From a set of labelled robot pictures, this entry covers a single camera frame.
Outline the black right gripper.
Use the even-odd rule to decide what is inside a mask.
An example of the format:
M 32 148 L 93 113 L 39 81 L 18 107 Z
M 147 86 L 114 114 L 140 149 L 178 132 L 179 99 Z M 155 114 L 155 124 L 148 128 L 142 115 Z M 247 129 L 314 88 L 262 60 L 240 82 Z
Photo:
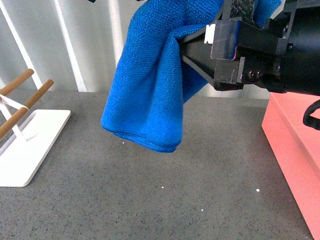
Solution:
M 204 64 L 181 59 L 218 91 L 241 90 L 256 85 L 284 91 L 280 61 L 284 52 L 284 26 L 272 19 L 280 0 L 225 0 L 214 20 L 210 59 Z M 187 35 L 179 45 L 204 42 L 206 28 Z

